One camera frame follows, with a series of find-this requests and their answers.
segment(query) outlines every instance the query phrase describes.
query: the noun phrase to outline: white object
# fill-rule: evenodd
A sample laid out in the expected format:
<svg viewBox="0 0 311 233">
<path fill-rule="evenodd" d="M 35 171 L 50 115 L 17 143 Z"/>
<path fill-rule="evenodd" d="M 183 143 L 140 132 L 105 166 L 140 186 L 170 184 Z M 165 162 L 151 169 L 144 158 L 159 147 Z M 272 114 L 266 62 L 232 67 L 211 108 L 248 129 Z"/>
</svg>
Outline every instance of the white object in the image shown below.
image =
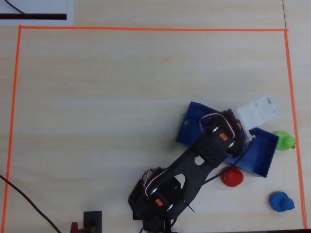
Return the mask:
<svg viewBox="0 0 311 233">
<path fill-rule="evenodd" d="M 72 26 L 73 0 L 9 0 L 16 8 L 33 14 L 66 14 L 66 20 L 0 19 L 0 25 Z M 5 1 L 0 1 L 0 14 L 19 14 Z"/>
<path fill-rule="evenodd" d="M 237 108 L 237 116 L 248 133 L 249 130 L 278 117 L 278 112 L 271 96 L 265 95 Z"/>
</svg>

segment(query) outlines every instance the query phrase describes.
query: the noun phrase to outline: robotic arm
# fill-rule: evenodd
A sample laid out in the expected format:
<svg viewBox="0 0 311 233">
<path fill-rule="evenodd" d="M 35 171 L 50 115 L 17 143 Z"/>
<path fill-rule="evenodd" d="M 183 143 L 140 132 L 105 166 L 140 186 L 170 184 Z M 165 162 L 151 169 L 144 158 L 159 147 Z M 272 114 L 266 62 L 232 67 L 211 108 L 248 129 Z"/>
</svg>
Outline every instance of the robotic arm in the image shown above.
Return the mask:
<svg viewBox="0 0 311 233">
<path fill-rule="evenodd" d="M 245 139 L 231 109 L 201 120 L 200 125 L 208 124 L 208 130 L 169 167 L 150 169 L 152 174 L 145 181 L 143 175 L 132 191 L 128 201 L 133 219 L 142 220 L 145 231 L 170 233 L 171 219 L 177 219 L 194 200 L 209 173 L 229 154 L 237 157 L 241 153 Z M 195 163 L 197 156 L 204 160 L 201 165 Z M 182 188 L 175 178 L 180 174 L 186 178 Z"/>
</svg>

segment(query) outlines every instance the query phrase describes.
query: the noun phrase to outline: table surface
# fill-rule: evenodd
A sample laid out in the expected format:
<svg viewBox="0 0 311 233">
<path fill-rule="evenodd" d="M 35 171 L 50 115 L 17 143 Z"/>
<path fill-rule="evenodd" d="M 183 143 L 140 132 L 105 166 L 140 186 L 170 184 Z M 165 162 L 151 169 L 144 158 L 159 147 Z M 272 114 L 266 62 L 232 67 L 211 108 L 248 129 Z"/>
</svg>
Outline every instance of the table surface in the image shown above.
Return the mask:
<svg viewBox="0 0 311 233">
<path fill-rule="evenodd" d="M 311 217 L 307 75 L 311 3 L 284 1 L 306 217 Z M 248 0 L 75 1 L 75 26 L 285 28 L 283 3 Z M 0 27 L 1 174 L 7 170 L 17 27 Z M 262 128 L 294 135 L 283 32 L 151 32 L 23 29 L 10 180 L 62 232 L 83 211 L 103 211 L 104 233 L 136 233 L 127 198 L 142 173 L 183 151 L 174 140 L 190 101 L 237 108 L 266 93 L 280 118 Z M 219 172 L 223 166 L 214 170 Z M 271 210 L 286 191 L 295 208 Z M 4 184 L 0 186 L 4 200 Z M 296 150 L 277 151 L 267 178 L 215 180 L 178 218 L 184 233 L 302 229 Z M 54 232 L 9 188 L 5 232 Z"/>
</svg>

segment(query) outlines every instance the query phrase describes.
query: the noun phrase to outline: rubber duck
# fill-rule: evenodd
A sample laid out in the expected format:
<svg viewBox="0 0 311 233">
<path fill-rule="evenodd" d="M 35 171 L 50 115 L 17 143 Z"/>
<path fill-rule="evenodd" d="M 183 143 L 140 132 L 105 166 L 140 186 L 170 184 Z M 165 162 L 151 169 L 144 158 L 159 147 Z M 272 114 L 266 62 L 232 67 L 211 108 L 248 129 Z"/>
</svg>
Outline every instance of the rubber duck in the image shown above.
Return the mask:
<svg viewBox="0 0 311 233">
<path fill-rule="evenodd" d="M 222 169 L 222 171 L 229 168 L 230 166 L 226 166 Z M 222 182 L 229 187 L 238 186 L 244 179 L 242 172 L 236 167 L 221 175 L 220 178 L 222 179 Z"/>
<path fill-rule="evenodd" d="M 284 212 L 295 208 L 294 201 L 284 192 L 273 192 L 269 197 L 269 203 L 277 212 Z"/>
<path fill-rule="evenodd" d="M 288 132 L 285 131 L 276 131 L 275 135 L 279 136 L 278 144 L 276 149 L 278 150 L 288 150 L 290 148 L 296 147 L 296 140 L 290 136 Z"/>
</svg>

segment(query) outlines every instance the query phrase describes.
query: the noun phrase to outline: blue container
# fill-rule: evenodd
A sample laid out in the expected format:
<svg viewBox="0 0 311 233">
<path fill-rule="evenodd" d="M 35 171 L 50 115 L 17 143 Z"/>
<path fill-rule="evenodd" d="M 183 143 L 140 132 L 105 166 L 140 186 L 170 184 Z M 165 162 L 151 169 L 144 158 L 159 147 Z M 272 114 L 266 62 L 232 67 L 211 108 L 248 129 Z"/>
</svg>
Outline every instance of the blue container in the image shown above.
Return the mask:
<svg viewBox="0 0 311 233">
<path fill-rule="evenodd" d="M 190 146 L 202 134 L 200 119 L 206 114 L 215 112 L 219 113 L 200 103 L 191 102 L 176 141 Z M 256 136 L 253 139 L 253 146 L 237 163 L 237 167 L 256 176 L 267 177 L 279 137 L 260 128 L 254 128 L 250 133 Z M 233 164 L 237 159 L 238 157 L 227 158 L 225 162 Z"/>
</svg>

